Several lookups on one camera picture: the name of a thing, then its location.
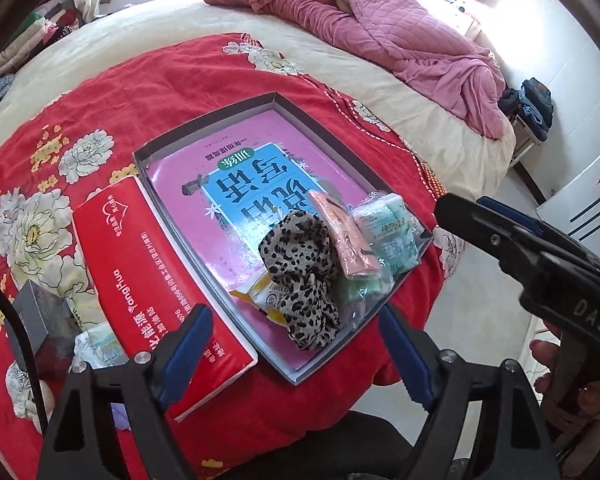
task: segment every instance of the red floral blanket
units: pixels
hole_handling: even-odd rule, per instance
[[[362,103],[298,72],[293,60],[247,35],[219,34],[155,50],[83,82],[23,124],[0,149],[0,286],[13,297],[32,279],[66,298],[81,324],[104,320],[82,255],[72,210],[91,193],[133,174],[131,154],[202,114],[280,92],[346,143],[400,193],[429,229],[444,193],[429,168]],[[423,327],[445,275],[453,239],[433,245],[395,295]],[[20,480],[33,479],[42,438],[14,416],[5,388],[13,362],[0,314],[0,451]],[[336,423],[372,384],[398,380],[377,324],[370,323],[301,386],[264,360],[181,424],[171,426],[202,478]],[[122,432],[133,478],[145,478],[129,431]]]

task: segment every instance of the black cable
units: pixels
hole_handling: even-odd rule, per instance
[[[38,377],[38,369],[36,368],[36,361],[33,355],[33,348],[29,341],[27,331],[22,324],[22,320],[16,309],[11,304],[11,301],[4,295],[0,290],[0,312],[4,314],[4,318],[11,325],[13,333],[16,336],[18,345],[22,350],[22,357],[24,364],[29,375],[29,382],[31,383],[31,391],[33,392],[33,402],[38,410],[38,418],[40,420],[40,430],[44,436],[46,428],[48,427],[48,421],[46,420],[45,403],[42,399],[42,389],[40,388],[40,378]]]

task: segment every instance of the small black box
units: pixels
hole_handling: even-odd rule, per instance
[[[13,301],[13,307],[27,330],[40,378],[63,381],[74,358],[75,337],[80,333],[67,302],[27,280]],[[5,326],[18,367],[26,371],[13,328],[8,322]]]

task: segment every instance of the metal screw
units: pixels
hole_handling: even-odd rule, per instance
[[[139,365],[145,365],[151,360],[151,354],[149,352],[138,352],[134,356],[134,361]]]
[[[456,354],[453,350],[443,350],[440,352],[440,359],[442,359],[445,363],[451,364],[458,358],[458,354]]]
[[[513,359],[507,359],[506,361],[504,361],[504,367],[509,371],[509,372],[515,372],[516,369],[518,368],[518,363],[515,362]]]
[[[83,371],[87,369],[87,363],[84,361],[78,361],[71,367],[71,371],[74,374],[81,374]]]

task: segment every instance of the red package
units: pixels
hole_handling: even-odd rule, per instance
[[[258,354],[206,289],[135,177],[74,211],[74,232],[98,300],[129,357],[151,351],[197,303],[212,307],[214,332],[183,399],[182,421],[258,361]]]

